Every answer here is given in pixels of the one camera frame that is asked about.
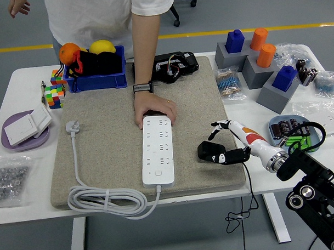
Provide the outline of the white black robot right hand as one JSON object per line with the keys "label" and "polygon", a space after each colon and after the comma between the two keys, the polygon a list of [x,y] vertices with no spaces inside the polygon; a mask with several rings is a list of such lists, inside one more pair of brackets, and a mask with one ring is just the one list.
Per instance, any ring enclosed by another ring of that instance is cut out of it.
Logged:
{"label": "white black robot right hand", "polygon": [[238,138],[245,146],[251,149],[251,155],[261,159],[262,166],[273,171],[272,164],[275,162],[275,156],[282,151],[281,148],[270,145],[260,134],[240,122],[234,120],[221,120],[211,123],[214,130],[208,140],[213,140],[215,135],[222,129],[228,129],[233,136]]}

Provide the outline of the person's right hand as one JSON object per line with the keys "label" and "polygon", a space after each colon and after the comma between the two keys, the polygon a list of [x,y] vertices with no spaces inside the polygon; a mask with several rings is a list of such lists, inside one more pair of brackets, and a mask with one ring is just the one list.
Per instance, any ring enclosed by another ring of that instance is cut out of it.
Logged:
{"label": "person's right hand", "polygon": [[30,2],[28,0],[9,0],[8,13],[14,19],[18,13],[28,15],[30,12]]}

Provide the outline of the person's left hand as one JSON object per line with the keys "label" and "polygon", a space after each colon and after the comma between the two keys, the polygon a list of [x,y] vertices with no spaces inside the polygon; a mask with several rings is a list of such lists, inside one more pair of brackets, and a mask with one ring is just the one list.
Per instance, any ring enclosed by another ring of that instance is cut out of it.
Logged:
{"label": "person's left hand", "polygon": [[148,111],[164,113],[174,125],[177,117],[175,102],[157,96],[148,91],[136,92],[134,97],[135,123],[140,130],[143,129],[143,118]]}

